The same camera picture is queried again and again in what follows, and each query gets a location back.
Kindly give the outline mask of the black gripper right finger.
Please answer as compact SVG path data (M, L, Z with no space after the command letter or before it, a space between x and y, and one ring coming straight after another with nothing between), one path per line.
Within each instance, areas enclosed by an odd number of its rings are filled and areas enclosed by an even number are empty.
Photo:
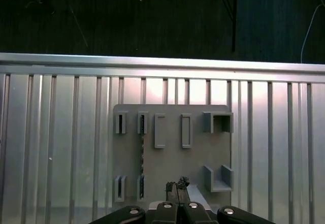
M192 202L188 195L188 187L188 178L181 177L178 181L178 202L188 223L272 223L267 219L233 206L221 207L214 213L202 204Z

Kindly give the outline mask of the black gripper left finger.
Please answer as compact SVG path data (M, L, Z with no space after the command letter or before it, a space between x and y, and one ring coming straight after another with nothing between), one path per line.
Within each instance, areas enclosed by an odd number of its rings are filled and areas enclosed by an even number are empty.
M173 202L172 194L177 193L177 184L166 184L166 200L145 211L139 206L126 206L113 211L92 223L176 223L179 202Z

